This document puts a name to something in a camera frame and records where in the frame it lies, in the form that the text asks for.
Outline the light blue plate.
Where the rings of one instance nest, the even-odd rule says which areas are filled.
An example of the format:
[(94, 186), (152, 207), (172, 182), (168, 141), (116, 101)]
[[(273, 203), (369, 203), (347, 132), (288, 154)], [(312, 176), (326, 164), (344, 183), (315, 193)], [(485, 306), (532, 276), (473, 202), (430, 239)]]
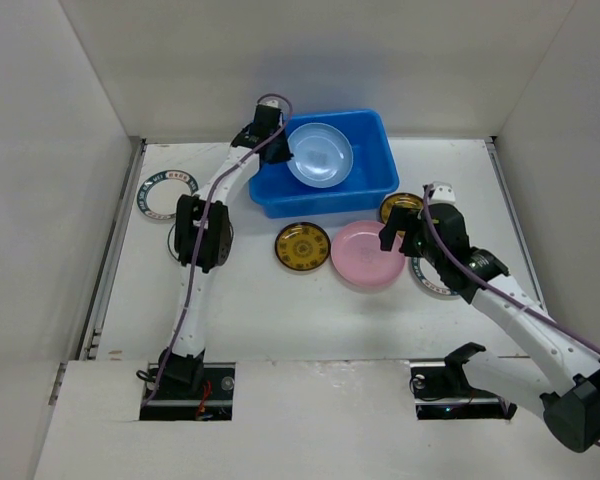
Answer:
[(292, 153), (288, 169), (308, 187), (335, 187), (353, 170), (353, 148), (346, 136), (331, 125), (301, 125), (290, 134), (288, 144)]

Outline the pink plate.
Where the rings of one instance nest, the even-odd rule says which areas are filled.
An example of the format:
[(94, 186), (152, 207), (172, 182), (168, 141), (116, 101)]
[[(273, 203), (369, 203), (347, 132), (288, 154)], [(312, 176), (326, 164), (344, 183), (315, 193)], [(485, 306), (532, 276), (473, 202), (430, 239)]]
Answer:
[(361, 288), (378, 289), (392, 284), (402, 274), (406, 257), (399, 252), (396, 236), (388, 251), (381, 249), (379, 233), (384, 225), (361, 220), (347, 224), (334, 237), (331, 259), (338, 274)]

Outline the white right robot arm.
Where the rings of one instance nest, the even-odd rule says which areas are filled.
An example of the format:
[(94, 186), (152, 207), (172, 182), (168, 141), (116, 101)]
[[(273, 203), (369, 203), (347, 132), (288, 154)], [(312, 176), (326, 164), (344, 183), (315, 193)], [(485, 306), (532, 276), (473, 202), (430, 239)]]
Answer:
[(524, 292), (508, 267), (471, 245), (451, 204), (392, 207), (379, 238), (387, 251), (402, 232), (401, 253), (424, 259), (443, 284), (498, 325), (534, 366), (507, 366), (475, 342), (445, 359), (443, 385), (453, 396), (472, 390), (503, 397), (542, 419), (567, 449), (600, 442), (600, 352), (551, 318)]

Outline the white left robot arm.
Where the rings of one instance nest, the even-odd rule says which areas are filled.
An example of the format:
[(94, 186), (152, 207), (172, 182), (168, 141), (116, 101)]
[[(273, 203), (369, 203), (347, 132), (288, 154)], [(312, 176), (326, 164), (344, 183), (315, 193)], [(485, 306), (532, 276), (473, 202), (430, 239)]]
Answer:
[(203, 388), (208, 292), (233, 242), (229, 205), (262, 165), (291, 159), (285, 129), (292, 113), (282, 95), (259, 98), (253, 120), (231, 141), (218, 171), (197, 193), (178, 200), (173, 240), (182, 273), (179, 315), (157, 372), (146, 380), (152, 391), (145, 403), (163, 384), (186, 396)]

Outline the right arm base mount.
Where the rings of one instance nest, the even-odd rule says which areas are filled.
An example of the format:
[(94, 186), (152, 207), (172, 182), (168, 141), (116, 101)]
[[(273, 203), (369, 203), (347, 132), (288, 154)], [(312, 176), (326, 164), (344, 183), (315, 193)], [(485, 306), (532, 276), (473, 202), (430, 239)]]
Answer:
[(464, 365), (486, 348), (469, 342), (443, 359), (410, 363), (409, 389), (418, 420), (511, 420), (518, 406), (492, 392), (474, 388), (464, 374)]

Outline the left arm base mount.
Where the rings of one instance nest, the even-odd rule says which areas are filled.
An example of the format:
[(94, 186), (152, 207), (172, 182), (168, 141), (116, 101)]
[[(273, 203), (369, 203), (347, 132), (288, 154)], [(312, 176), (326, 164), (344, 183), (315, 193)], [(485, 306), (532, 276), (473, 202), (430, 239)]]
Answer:
[(145, 382), (141, 401), (140, 421), (231, 421), (236, 365), (206, 363), (200, 386), (192, 391), (185, 385), (163, 378), (153, 395), (158, 365), (150, 364), (147, 371), (136, 376)]

